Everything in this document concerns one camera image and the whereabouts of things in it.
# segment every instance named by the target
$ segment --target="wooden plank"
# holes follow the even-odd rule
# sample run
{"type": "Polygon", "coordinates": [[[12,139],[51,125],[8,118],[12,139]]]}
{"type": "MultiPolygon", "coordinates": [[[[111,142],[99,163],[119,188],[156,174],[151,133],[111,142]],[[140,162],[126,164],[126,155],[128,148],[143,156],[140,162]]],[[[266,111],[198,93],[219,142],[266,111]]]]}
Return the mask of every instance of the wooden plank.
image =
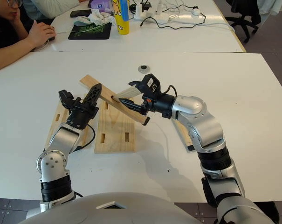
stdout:
{"type": "MultiPolygon", "coordinates": [[[[84,78],[82,78],[80,80],[81,83],[83,83],[85,86],[87,86],[89,89],[98,84],[99,82],[94,79],[93,77],[86,75],[84,78]]],[[[123,112],[125,115],[129,116],[130,118],[132,118],[133,120],[146,125],[147,122],[149,121],[149,117],[144,116],[139,114],[136,111],[132,111],[130,109],[128,109],[126,106],[124,106],[122,103],[119,103],[115,100],[113,100],[111,97],[115,96],[116,94],[111,91],[109,88],[107,88],[106,86],[104,86],[102,84],[102,93],[100,95],[100,98],[103,99],[105,102],[107,102],[109,105],[112,105],[113,107],[115,107],[116,109],[118,109],[119,111],[123,112]]]]}
{"type": "Polygon", "coordinates": [[[172,119],[172,121],[173,121],[173,124],[174,124],[177,132],[178,132],[178,135],[180,136],[183,144],[186,147],[186,150],[188,152],[194,151],[195,149],[193,147],[192,140],[191,140],[191,138],[188,135],[187,129],[179,121],[174,120],[174,119],[172,119]]]}
{"type": "MultiPolygon", "coordinates": [[[[64,106],[62,105],[62,103],[59,101],[55,115],[54,115],[54,118],[53,118],[53,121],[52,121],[51,128],[48,132],[48,137],[47,137],[47,140],[46,140],[46,144],[44,145],[44,148],[48,147],[49,141],[51,140],[54,132],[57,130],[58,126],[61,123],[66,123],[68,116],[69,116],[68,110],[66,110],[64,108],[64,106]]],[[[91,125],[91,126],[93,125],[92,120],[89,121],[89,125],[91,125]]],[[[84,129],[82,142],[79,145],[81,145],[81,146],[85,145],[89,141],[89,139],[92,138],[92,136],[93,136],[93,132],[89,131],[89,127],[86,127],[84,129]]]]}
{"type": "Polygon", "coordinates": [[[136,151],[135,122],[124,113],[102,101],[95,143],[96,154],[136,151]]]}

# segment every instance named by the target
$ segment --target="person's hand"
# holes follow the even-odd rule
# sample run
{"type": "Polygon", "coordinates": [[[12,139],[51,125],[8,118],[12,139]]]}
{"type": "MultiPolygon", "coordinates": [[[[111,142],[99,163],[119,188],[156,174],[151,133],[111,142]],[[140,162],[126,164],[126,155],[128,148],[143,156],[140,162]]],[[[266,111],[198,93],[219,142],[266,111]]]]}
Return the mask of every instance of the person's hand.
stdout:
{"type": "Polygon", "coordinates": [[[26,38],[34,48],[43,45],[49,38],[55,37],[55,29],[43,22],[37,23],[34,20],[34,23],[30,29],[29,35],[26,38]]]}

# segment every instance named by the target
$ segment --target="green mouse pad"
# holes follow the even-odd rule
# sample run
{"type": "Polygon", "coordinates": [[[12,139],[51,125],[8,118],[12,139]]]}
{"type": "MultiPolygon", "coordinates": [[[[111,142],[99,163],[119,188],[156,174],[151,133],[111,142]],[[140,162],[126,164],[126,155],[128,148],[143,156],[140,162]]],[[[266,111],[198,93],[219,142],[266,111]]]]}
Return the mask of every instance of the green mouse pad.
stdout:
{"type": "Polygon", "coordinates": [[[110,37],[112,24],[109,22],[103,26],[96,26],[94,23],[84,26],[77,27],[74,25],[68,36],[69,40],[107,40],[110,37]]]}

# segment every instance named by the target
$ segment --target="white table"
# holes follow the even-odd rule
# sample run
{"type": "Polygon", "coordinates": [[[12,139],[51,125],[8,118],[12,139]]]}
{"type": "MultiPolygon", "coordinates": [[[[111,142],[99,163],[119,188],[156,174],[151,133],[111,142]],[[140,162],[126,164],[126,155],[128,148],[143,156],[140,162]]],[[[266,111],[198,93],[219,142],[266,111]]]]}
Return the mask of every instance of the white table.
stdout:
{"type": "MultiPolygon", "coordinates": [[[[173,84],[178,94],[207,102],[222,124],[248,198],[282,200],[282,87],[261,55],[237,53],[38,52],[2,69],[0,197],[41,198],[35,161],[59,90],[87,93],[79,80],[90,74],[119,92],[143,78],[141,64],[151,67],[162,90],[173,84]]],[[[147,126],[136,124],[134,154],[94,154],[94,143],[71,154],[73,189],[83,195],[131,191],[204,202],[197,154],[186,152],[170,120],[158,113],[150,117],[147,126]]]]}
{"type": "MultiPolygon", "coordinates": [[[[87,2],[57,16],[52,26],[56,32],[71,31],[74,19],[70,12],[86,9],[87,2]]],[[[188,6],[198,6],[207,16],[206,24],[226,23],[221,12],[212,0],[185,0],[188,6]]],[[[203,21],[201,16],[191,20],[194,23],[203,21]]],[[[42,51],[88,51],[88,52],[245,52],[242,44],[226,25],[198,26],[192,29],[173,30],[159,29],[155,23],[146,22],[140,27],[140,21],[130,20],[130,33],[118,34],[112,27],[108,40],[68,40],[69,33],[58,34],[56,39],[42,51]]],[[[173,27],[190,26],[187,24],[168,23],[173,27]]]]}

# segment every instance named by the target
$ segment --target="office chair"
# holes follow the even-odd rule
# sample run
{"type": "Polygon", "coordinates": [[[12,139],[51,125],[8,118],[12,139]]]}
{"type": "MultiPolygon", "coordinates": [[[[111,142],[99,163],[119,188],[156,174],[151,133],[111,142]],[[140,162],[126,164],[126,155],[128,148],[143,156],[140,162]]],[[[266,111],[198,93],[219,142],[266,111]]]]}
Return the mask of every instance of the office chair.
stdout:
{"type": "Polygon", "coordinates": [[[252,34],[255,34],[258,30],[256,26],[261,22],[261,17],[259,15],[259,8],[257,5],[257,0],[226,0],[226,2],[231,6],[231,12],[240,13],[241,17],[225,17],[227,21],[232,21],[232,27],[240,25],[246,35],[245,43],[249,41],[250,35],[248,32],[248,26],[254,28],[252,34]],[[246,16],[251,16],[251,22],[245,20],[246,16]]]}

